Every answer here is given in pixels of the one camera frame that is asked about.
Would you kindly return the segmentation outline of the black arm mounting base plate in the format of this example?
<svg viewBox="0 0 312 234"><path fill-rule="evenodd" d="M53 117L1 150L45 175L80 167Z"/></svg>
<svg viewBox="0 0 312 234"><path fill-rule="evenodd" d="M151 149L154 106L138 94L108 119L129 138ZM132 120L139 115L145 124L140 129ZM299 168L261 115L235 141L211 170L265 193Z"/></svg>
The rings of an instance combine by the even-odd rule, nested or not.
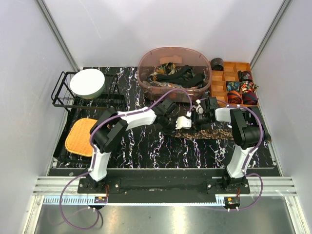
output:
<svg viewBox="0 0 312 234"><path fill-rule="evenodd" d="M108 169L107 176L99 182L90 176L81 178L78 193L120 194L138 191L195 191L208 194L250 193L246 178L229 179L225 169Z"/></svg>

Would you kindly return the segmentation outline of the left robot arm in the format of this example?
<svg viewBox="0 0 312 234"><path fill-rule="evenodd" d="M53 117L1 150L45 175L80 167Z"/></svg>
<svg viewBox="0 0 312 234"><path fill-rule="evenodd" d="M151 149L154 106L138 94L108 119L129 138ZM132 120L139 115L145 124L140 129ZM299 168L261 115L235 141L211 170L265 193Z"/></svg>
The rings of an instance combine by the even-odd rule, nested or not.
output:
<svg viewBox="0 0 312 234"><path fill-rule="evenodd" d="M150 107L138 110L117 112L109 108L90 130L92 159L88 169L88 187L94 193L100 193L105 188L104 178L107 176L107 166L110 155L121 143L124 133L130 129L159 124L163 130L173 131L176 118L170 117L176 104L169 98Z"/></svg>

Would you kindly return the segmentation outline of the brown floral patterned tie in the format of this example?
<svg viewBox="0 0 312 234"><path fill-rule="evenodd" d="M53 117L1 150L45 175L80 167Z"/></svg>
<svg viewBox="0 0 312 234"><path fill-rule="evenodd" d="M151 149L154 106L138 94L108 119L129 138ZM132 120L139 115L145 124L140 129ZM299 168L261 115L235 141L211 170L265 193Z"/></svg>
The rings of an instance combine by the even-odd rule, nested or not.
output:
<svg viewBox="0 0 312 234"><path fill-rule="evenodd" d="M234 141L232 131L230 129L205 129L198 132L175 131L164 133L172 137L178 138L194 138L194 139L211 139L211 140L232 140Z"/></svg>

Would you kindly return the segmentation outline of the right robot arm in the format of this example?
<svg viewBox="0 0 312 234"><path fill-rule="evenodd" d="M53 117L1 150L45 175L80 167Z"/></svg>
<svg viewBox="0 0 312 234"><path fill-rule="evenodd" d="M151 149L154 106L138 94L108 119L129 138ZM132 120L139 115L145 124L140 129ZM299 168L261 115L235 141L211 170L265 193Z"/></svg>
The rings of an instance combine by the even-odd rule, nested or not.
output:
<svg viewBox="0 0 312 234"><path fill-rule="evenodd" d="M215 97L201 98L195 102L195 125L202 126L212 122L231 124L235 146L231 161L223 173L221 187L226 193L233 193L244 186L246 171L253 154L269 137L263 117L257 106L227 104L226 107L220 107L219 100Z"/></svg>

